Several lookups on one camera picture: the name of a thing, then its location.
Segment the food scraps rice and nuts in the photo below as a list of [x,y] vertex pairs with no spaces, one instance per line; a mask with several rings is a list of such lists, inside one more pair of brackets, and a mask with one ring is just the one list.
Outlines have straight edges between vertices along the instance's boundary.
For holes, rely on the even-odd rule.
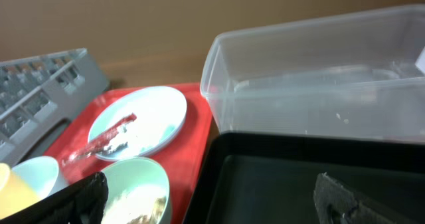
[[141,185],[123,191],[106,205],[101,224],[158,223],[166,202],[166,191],[156,185]]

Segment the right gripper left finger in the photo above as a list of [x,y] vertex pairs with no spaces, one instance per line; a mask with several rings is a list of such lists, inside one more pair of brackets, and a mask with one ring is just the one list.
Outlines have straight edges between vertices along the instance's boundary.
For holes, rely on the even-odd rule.
[[102,172],[89,175],[1,220],[1,224],[100,224],[108,200]]

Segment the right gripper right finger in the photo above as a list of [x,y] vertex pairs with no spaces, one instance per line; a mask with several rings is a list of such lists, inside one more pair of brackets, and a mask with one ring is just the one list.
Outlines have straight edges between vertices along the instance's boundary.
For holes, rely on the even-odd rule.
[[415,224],[327,173],[317,175],[313,200],[320,224]]

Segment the red snack wrapper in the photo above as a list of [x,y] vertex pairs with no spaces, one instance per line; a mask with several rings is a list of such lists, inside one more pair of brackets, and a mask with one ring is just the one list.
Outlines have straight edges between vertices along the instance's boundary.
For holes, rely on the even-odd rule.
[[99,153],[112,154],[128,145],[128,125],[134,122],[137,116],[132,113],[123,117],[112,127],[89,141],[83,148],[76,150],[63,158],[60,162],[62,167],[89,158]]

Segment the yellow plastic cup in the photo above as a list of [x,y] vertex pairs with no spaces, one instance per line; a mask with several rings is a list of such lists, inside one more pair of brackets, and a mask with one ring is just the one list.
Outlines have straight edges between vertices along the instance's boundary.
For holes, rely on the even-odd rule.
[[1,163],[1,219],[40,200],[35,190],[27,182],[13,172],[7,164]]

